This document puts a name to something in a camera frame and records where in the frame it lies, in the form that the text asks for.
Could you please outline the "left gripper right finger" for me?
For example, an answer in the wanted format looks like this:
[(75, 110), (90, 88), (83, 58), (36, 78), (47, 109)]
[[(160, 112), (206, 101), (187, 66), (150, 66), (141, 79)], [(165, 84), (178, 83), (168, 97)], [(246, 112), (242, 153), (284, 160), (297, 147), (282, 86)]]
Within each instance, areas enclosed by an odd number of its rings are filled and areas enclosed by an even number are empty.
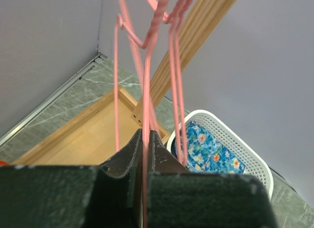
[(191, 173), (150, 132), (147, 224), (150, 228), (275, 228), (262, 183), (246, 174)]

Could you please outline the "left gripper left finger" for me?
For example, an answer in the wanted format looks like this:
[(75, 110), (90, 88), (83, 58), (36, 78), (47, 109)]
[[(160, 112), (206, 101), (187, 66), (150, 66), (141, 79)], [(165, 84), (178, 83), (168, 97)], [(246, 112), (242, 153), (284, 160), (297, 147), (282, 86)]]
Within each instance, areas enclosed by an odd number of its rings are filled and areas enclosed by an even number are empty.
[(0, 168), (3, 228), (141, 226), (142, 131), (105, 162)]

